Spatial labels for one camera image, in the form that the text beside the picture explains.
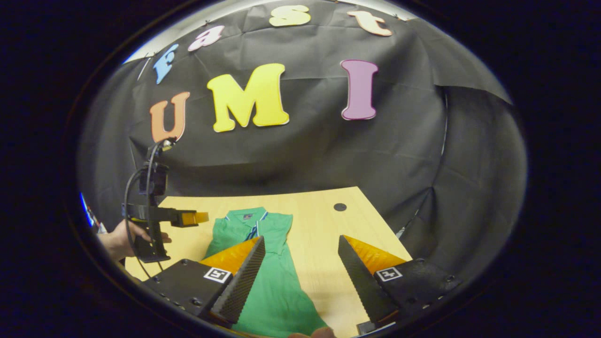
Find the black mount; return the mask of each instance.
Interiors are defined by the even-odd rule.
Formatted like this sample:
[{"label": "black mount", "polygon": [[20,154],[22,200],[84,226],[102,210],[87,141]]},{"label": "black mount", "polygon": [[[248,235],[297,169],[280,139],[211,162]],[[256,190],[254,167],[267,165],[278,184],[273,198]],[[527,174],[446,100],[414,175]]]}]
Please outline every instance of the black mount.
[{"label": "black mount", "polygon": [[338,255],[370,319],[357,325],[359,334],[425,311],[462,282],[422,258],[371,274],[344,236],[340,236]]},{"label": "black mount", "polygon": [[238,322],[264,257],[265,241],[260,236],[236,275],[182,259],[142,284],[182,311],[231,328]]},{"label": "black mount", "polygon": [[[167,186],[167,172],[169,167],[156,162],[156,159],[161,156],[163,151],[168,150],[175,143],[176,138],[168,138],[148,148],[146,157],[147,161],[142,166],[139,175],[138,194],[147,196],[147,205],[127,204],[121,205],[121,211],[124,217],[129,216],[129,220],[144,229],[150,238],[151,242],[136,236],[133,242],[133,249],[136,256],[144,263],[161,262],[170,260],[163,246],[163,238],[161,237],[160,221],[170,221],[173,226],[184,226],[182,214],[186,212],[195,212],[191,210],[176,210],[160,208],[156,202],[156,196],[165,194]],[[146,186],[148,171],[150,171],[150,182]],[[186,226],[197,226],[197,224],[188,224]]]}]

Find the pink letter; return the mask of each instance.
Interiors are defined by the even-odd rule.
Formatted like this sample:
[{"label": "pink letter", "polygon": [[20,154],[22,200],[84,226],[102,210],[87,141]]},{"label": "pink letter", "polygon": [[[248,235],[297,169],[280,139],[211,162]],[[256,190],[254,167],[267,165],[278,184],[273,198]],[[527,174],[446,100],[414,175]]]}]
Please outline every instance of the pink letter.
[{"label": "pink letter", "polygon": [[219,40],[219,38],[221,38],[221,31],[223,31],[224,28],[225,26],[217,26],[202,32],[199,36],[196,37],[196,40],[194,40],[194,42],[192,42],[192,44],[188,47],[188,51],[192,52],[200,47],[208,46],[215,43],[217,40]]},{"label": "pink letter", "polygon": [[349,74],[349,101],[342,111],[345,120],[369,120],[376,116],[371,106],[372,77],[377,66],[362,60],[344,60],[340,66]]}]

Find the black fabric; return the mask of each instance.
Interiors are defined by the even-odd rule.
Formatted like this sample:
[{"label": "black fabric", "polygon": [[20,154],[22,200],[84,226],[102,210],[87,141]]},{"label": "black fabric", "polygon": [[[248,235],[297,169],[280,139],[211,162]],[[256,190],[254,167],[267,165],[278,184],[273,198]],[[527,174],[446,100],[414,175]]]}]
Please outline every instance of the black fabric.
[{"label": "black fabric", "polygon": [[[271,10],[290,4],[309,7],[311,22],[272,27]],[[366,32],[350,10],[385,19],[393,35]],[[218,25],[225,25],[220,40],[187,51],[199,33]],[[152,66],[174,43],[180,47],[173,67],[157,85]],[[379,67],[372,120],[340,116],[348,90],[340,62],[349,59]],[[251,122],[216,133],[207,82],[231,74],[244,88],[267,63],[285,65],[280,88],[289,124]],[[359,186],[393,231],[404,229],[400,239],[411,255],[464,280],[481,273],[511,233],[526,179],[514,108],[475,56],[423,20],[404,22],[358,5],[280,1],[216,19],[152,58],[124,64],[90,107],[79,150],[78,182],[107,230],[121,218],[127,178],[153,144],[150,107],[182,91],[191,94],[186,129],[160,159],[170,167],[165,195]],[[172,112],[169,104],[167,130]]]}]

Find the green polo shirt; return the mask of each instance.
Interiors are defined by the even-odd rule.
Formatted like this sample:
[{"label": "green polo shirt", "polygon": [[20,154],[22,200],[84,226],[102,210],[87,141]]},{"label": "green polo shirt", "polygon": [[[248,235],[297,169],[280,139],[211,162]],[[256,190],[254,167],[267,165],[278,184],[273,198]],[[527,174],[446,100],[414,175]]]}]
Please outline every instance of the green polo shirt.
[{"label": "green polo shirt", "polygon": [[310,336],[327,324],[301,289],[286,236],[292,215],[273,214],[265,208],[233,210],[215,220],[213,240],[206,257],[247,239],[263,236],[265,258],[234,330],[262,336],[287,338],[292,333]]}]

